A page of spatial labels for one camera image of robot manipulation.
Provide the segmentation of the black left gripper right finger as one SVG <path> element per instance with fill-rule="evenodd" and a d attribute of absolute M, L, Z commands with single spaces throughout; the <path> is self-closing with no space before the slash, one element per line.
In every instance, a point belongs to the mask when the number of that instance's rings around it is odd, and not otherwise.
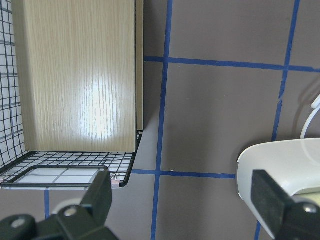
<path fill-rule="evenodd" d="M 320 238 L 320 205 L 289 196 L 265 170 L 253 171 L 251 201 L 275 240 Z"/>

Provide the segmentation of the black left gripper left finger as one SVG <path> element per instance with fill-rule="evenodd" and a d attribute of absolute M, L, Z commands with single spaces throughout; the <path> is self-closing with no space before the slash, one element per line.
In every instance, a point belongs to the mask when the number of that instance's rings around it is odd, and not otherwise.
<path fill-rule="evenodd" d="M 71 204 L 55 215 L 64 240 L 111 240 L 105 226 L 112 205 L 112 185 L 108 171 L 100 171 L 79 204 Z"/>

